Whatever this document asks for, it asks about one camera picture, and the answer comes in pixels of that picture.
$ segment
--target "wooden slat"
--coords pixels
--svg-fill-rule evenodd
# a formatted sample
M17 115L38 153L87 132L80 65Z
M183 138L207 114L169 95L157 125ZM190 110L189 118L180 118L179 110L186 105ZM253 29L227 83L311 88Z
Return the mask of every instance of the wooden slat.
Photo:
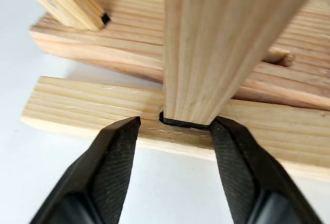
M166 0L164 117L209 125L304 2Z
M77 31L46 15L31 28L34 40L41 49L51 54L162 82L163 18L159 18L159 14L163 15L163 0L99 2L113 20L103 30L97 33ZM330 110L330 101L326 99L330 86L320 87L315 81L315 76L323 82L330 76L328 3L329 0L309 0L306 6L317 6L326 14L313 13L313 10L299 12L280 36L282 40L273 44L295 56L290 67L294 78L288 78L291 71L284 77L279 76L283 67L263 64L254 73L258 77L249 77L235 98ZM318 51L313 50L313 44L317 45ZM290 95L291 89L287 88L286 82L306 88L301 87Z
M39 129L92 139L104 126L141 116L139 145L215 159L207 131L158 121L162 104L161 91L40 77L22 120ZM330 180L330 112L230 100L219 115L246 125L290 173Z

